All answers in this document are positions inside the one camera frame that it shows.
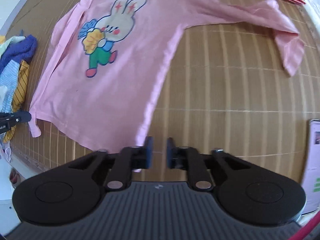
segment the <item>rabbit head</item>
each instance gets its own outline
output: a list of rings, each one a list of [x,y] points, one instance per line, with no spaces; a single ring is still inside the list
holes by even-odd
[[[116,0],[108,16],[101,18],[95,28],[105,33],[108,41],[121,41],[132,30],[134,26],[134,14],[147,0]]]

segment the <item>green pants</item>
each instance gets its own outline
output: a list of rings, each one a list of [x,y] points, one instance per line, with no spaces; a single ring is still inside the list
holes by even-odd
[[[106,65],[109,62],[110,51],[104,51],[102,48],[96,48],[94,52],[90,54],[89,59],[89,69],[97,68],[98,63],[101,65]]]

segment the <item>pink cheek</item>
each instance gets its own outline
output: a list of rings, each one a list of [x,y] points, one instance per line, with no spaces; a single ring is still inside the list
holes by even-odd
[[[116,30],[114,30],[112,33],[113,33],[113,35],[118,35],[118,34],[120,33],[120,30],[119,30],[119,29],[116,29]]]

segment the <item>mustard cloth with black stripes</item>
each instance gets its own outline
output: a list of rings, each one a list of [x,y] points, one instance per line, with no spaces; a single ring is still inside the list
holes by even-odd
[[[20,110],[22,103],[24,102],[27,94],[28,78],[29,78],[29,64],[22,60],[18,75],[18,85],[13,95],[12,110],[17,112]],[[12,127],[10,131],[6,132],[3,142],[10,141],[14,135],[16,127]]]

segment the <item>pile of clothes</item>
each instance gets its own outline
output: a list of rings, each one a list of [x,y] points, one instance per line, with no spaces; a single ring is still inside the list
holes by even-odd
[[[34,36],[13,36],[8,40],[0,37],[0,112],[19,111],[25,100],[29,64],[36,52],[37,40]],[[8,150],[15,126],[0,134],[2,149]]]

